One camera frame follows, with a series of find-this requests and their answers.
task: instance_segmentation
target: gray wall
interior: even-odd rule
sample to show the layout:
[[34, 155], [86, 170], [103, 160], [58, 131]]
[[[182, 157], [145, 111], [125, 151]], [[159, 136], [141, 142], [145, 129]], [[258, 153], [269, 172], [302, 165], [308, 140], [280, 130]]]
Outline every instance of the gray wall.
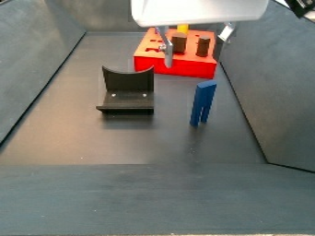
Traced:
[[54, 0], [0, 5], [0, 143], [85, 33]]
[[131, 0], [55, 0], [89, 31], [142, 31], [133, 18]]
[[315, 24], [272, 1], [243, 22], [222, 64], [266, 157], [315, 171]]

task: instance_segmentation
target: orange part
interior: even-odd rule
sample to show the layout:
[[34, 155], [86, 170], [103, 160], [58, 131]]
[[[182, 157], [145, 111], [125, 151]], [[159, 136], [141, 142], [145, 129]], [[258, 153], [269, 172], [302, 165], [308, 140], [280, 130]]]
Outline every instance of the orange part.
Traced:
[[[170, 29], [166, 36], [171, 40], [177, 29]], [[211, 45], [207, 57], [197, 56], [199, 36], [211, 37]], [[150, 28], [143, 41], [134, 53], [134, 70], [147, 70], [154, 66], [154, 72], [185, 77], [213, 78], [217, 68], [217, 61], [213, 59], [213, 49], [215, 46], [214, 33], [210, 31], [190, 30], [187, 34], [187, 44], [185, 54], [174, 54], [173, 67], [165, 65], [165, 53], [159, 52], [162, 37], [155, 34], [155, 28]]]

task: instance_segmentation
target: red peg board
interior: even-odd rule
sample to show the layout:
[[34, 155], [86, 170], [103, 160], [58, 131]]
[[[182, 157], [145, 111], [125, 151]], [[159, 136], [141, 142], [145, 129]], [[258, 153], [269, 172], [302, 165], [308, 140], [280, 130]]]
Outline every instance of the red peg board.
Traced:
[[[177, 29], [170, 29], [166, 36], [171, 40]], [[199, 36], [211, 37], [210, 51], [207, 57], [197, 56]], [[155, 28], [150, 28], [143, 41], [134, 53], [134, 70], [143, 71], [154, 66], [154, 72], [185, 77], [213, 78], [217, 61], [213, 59], [213, 49], [215, 45], [214, 33], [209, 31], [189, 30], [185, 54], [174, 54], [173, 67], [166, 68], [165, 53], [159, 52], [159, 45], [163, 43], [162, 37], [155, 33]]]

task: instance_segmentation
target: black u-shaped stand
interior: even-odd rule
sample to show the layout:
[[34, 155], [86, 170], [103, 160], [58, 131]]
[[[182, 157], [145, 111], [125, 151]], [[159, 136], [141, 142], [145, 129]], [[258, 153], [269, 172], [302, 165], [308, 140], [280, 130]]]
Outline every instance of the black u-shaped stand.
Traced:
[[154, 113], [154, 67], [135, 73], [121, 73], [103, 66], [106, 94], [102, 112]]

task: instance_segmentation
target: blue block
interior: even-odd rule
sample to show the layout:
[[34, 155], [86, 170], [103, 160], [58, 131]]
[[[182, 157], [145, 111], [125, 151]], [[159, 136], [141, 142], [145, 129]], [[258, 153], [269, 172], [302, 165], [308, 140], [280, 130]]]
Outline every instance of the blue block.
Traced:
[[215, 80], [209, 80], [197, 85], [197, 93], [191, 115], [191, 125], [195, 127], [198, 127], [199, 122], [206, 123], [209, 120], [215, 89]]

